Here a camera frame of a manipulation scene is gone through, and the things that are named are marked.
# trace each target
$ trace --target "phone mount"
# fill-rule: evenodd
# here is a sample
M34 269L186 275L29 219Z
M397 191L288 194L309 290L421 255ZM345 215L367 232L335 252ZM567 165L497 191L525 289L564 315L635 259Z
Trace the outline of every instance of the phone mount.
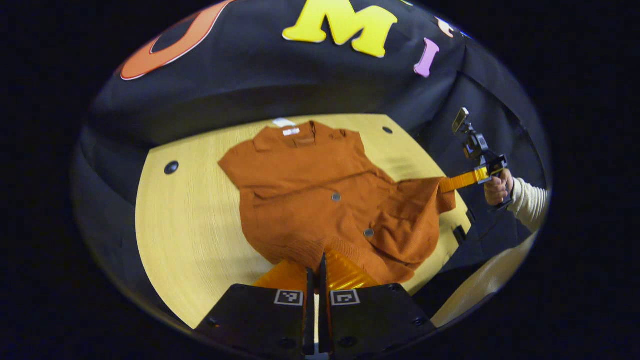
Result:
M475 172L484 172L486 174L477 177L477 184L484 184L492 179L492 176L500 177L502 171L508 167L507 157L505 155L496 155L486 143L484 136L478 133L471 123L467 120L469 111L461 108L453 122L451 129L455 135L463 134L467 136L467 141L462 144L465 157L476 163ZM504 200L493 207L494 211L502 210L513 202L511 194L508 193Z

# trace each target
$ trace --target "white label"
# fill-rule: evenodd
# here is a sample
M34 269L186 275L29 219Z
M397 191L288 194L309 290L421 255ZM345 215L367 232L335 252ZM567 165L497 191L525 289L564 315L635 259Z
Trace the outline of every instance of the white label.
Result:
M282 133L284 134L284 136L289 136L289 135L292 135L292 134L299 134L300 133L300 129L298 129L296 127L295 129L284 130L284 131L282 131Z
M279 117L273 121L274 124L278 127L287 127L287 126L296 126L296 124L292 121L289 121L283 117Z

